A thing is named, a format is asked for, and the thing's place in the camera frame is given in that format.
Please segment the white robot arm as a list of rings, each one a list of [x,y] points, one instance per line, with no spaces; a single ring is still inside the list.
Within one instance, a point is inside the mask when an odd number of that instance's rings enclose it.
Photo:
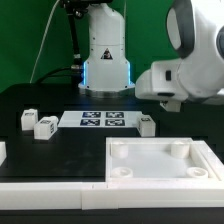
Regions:
[[[155,61],[136,82],[125,58],[125,20],[113,0],[59,0],[69,17],[80,92],[117,97],[134,91],[168,111],[183,102],[224,105],[224,0],[173,0],[166,31],[178,57]]]

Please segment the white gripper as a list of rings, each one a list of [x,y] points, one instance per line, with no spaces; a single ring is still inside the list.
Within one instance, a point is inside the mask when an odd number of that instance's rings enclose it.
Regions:
[[[181,103],[178,101],[161,101],[160,106],[167,112],[179,112],[181,109]]]

